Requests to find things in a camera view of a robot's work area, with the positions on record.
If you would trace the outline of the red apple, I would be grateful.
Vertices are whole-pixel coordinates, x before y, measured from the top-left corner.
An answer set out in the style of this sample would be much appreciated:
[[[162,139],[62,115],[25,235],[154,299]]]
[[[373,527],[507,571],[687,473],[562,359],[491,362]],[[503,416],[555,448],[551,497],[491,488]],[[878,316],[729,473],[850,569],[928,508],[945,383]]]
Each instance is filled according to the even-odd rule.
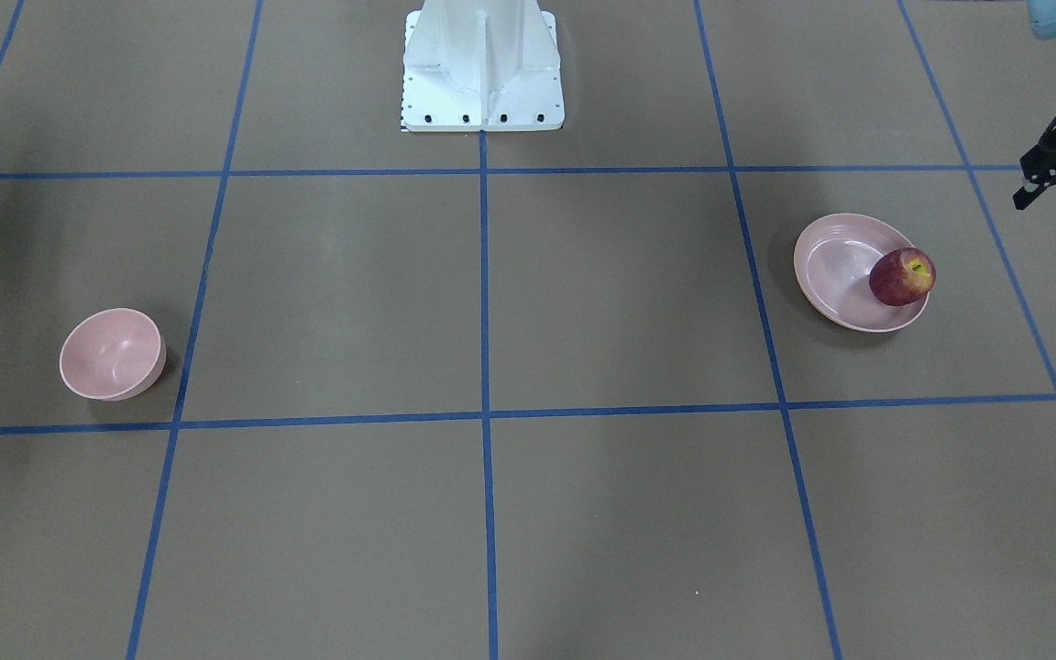
[[[917,247],[883,254],[869,271],[869,290],[882,304],[905,306],[927,296],[936,283],[930,256]]]

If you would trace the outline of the pink bowl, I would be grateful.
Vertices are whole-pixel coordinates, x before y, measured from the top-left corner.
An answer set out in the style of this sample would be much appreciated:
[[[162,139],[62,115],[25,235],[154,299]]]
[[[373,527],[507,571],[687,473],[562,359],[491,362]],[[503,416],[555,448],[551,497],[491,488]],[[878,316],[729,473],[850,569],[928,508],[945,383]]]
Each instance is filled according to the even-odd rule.
[[[84,400],[120,402],[162,376],[168,347],[154,319],[131,308],[94,313],[64,338],[58,367],[64,386]]]

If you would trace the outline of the pink plate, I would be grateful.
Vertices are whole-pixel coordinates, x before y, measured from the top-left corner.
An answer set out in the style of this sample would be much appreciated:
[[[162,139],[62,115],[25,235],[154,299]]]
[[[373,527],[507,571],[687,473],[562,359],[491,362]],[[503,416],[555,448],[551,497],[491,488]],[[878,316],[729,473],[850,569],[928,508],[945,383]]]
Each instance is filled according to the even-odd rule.
[[[795,245],[797,285],[822,316],[860,333],[893,333],[912,325],[930,290],[904,305],[888,305],[872,293],[876,263],[914,244],[888,223],[868,214],[825,214],[806,225]]]

